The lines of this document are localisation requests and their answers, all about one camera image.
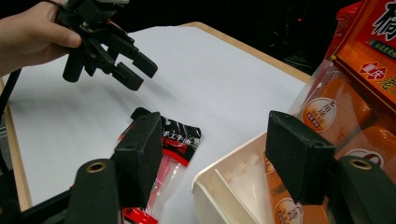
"white table surface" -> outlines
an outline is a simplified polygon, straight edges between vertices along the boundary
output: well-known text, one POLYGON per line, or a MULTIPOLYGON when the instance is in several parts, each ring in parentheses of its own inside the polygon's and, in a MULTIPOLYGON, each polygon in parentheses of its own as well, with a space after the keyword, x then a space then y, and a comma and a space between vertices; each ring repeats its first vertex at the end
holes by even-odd
POLYGON ((109 158, 139 107, 201 128, 202 139, 163 208, 160 223, 198 223, 195 175, 267 128, 270 110, 287 112, 304 83, 198 28, 153 27, 130 34, 159 66, 130 91, 112 76, 63 80, 66 57, 22 69, 9 106, 33 205, 67 190, 86 161, 109 158))

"human hand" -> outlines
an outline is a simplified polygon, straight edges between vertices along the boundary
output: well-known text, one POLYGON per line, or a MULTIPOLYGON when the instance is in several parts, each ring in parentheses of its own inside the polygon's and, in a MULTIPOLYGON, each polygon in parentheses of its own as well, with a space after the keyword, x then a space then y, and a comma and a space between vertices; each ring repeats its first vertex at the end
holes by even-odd
POLYGON ((24 66, 47 63, 77 48, 81 37, 56 22, 59 8, 41 2, 0 20, 0 76, 24 66))

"finger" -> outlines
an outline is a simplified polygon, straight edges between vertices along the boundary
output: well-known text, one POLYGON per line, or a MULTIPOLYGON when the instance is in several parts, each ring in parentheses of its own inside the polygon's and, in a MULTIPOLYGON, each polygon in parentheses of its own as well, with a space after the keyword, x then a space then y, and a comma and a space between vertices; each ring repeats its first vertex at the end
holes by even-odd
POLYGON ((81 37, 74 31, 59 24, 43 21, 33 31, 37 40, 49 41, 67 48, 77 48, 81 45, 81 37))

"white plastic bin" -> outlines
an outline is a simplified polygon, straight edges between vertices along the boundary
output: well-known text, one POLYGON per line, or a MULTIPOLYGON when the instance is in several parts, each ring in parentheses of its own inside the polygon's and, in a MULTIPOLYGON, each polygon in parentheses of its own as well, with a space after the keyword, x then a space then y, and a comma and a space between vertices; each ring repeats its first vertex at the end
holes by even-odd
POLYGON ((191 192, 200 223, 274 223, 265 178, 265 142, 262 133, 198 173, 191 192))

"orange snack bag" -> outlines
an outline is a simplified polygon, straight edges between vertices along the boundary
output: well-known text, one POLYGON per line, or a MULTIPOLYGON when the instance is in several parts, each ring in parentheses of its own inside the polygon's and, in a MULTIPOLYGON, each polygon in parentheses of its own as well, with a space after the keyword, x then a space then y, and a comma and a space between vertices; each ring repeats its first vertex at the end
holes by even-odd
POLYGON ((336 155, 339 160, 345 155, 363 157, 378 164, 396 184, 396 136, 381 126, 372 126, 361 131, 336 155))
POLYGON ((373 114, 374 109, 342 77, 326 83, 301 110, 300 119, 340 147, 373 114))
POLYGON ((265 174, 273 209, 275 224, 327 224, 326 207, 323 205, 301 205, 295 203, 283 185, 273 164, 266 158, 265 174))

